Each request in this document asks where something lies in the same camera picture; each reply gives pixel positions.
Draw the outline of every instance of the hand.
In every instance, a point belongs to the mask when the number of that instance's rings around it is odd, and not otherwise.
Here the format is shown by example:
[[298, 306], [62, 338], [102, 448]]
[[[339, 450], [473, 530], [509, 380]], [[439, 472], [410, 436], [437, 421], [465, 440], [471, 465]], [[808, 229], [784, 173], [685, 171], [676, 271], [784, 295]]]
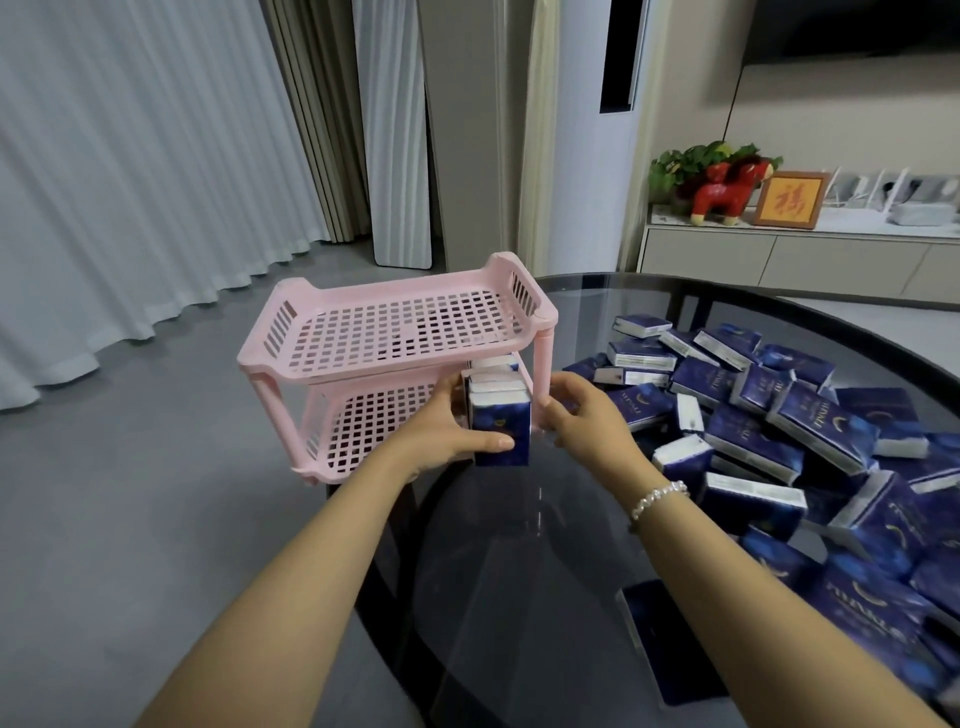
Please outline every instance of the hand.
[[[552, 397], [540, 399], [543, 418], [549, 429], [557, 432], [557, 446], [569, 452], [577, 462], [618, 499], [618, 491], [631, 484], [634, 497], [639, 481], [643, 490], [657, 487], [662, 476], [636, 446], [634, 436], [623, 415], [612, 400], [582, 376], [571, 372], [554, 372], [550, 377]], [[576, 405], [570, 413], [561, 401]]]
[[396, 466], [403, 469], [406, 482], [423, 471], [439, 468], [473, 452], [504, 452], [514, 448], [514, 439], [502, 432], [464, 429], [457, 425], [453, 419], [454, 402], [462, 401], [460, 375], [441, 379], [427, 403], [371, 455], [393, 456]]

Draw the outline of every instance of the television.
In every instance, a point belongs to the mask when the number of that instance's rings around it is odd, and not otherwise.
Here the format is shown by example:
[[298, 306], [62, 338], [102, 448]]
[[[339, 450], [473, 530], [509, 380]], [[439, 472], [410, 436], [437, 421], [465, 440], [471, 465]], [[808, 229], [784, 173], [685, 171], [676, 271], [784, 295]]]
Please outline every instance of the television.
[[744, 65], [960, 52], [960, 0], [757, 0]]

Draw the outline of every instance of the shelf leg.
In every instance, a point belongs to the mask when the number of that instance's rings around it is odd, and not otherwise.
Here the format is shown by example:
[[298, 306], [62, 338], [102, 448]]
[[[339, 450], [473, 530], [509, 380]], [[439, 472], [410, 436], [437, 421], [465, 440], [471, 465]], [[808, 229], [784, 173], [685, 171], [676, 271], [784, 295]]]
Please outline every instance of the shelf leg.
[[537, 399], [550, 394], [550, 372], [553, 367], [553, 329], [538, 331], [534, 337], [534, 425], [542, 426], [543, 421]]
[[287, 451], [290, 462], [295, 471], [301, 471], [310, 465], [310, 455], [303, 445], [300, 431], [290, 417], [290, 412], [283, 403], [280, 387], [274, 378], [267, 374], [248, 375], [254, 392], [267, 410], [267, 417], [274, 424], [277, 436], [283, 449]]

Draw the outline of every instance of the forearm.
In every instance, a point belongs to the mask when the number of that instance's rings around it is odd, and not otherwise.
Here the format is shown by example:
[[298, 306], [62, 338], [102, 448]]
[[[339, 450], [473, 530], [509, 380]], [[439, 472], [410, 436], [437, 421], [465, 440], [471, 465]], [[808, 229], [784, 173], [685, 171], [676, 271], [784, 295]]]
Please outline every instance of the forearm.
[[[607, 485], [629, 510], [666, 484], [645, 460]], [[642, 514], [657, 573], [753, 728], [943, 727], [886, 667], [681, 496]]]
[[308, 725], [404, 481], [374, 452], [213, 623], [141, 726]]

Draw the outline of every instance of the white beaded bracelet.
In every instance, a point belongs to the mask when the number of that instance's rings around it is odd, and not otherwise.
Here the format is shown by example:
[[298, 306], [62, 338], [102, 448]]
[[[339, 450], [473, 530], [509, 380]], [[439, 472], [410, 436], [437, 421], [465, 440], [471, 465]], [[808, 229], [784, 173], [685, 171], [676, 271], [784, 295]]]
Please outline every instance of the white beaded bracelet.
[[688, 496], [690, 495], [689, 491], [686, 489], [686, 484], [682, 480], [674, 480], [665, 488], [658, 488], [653, 493], [641, 498], [640, 502], [636, 505], [636, 508], [630, 512], [630, 520], [632, 522], [631, 526], [636, 525], [637, 520], [640, 518], [640, 514], [643, 513], [647, 508], [656, 503], [662, 497], [671, 493], [684, 493]]

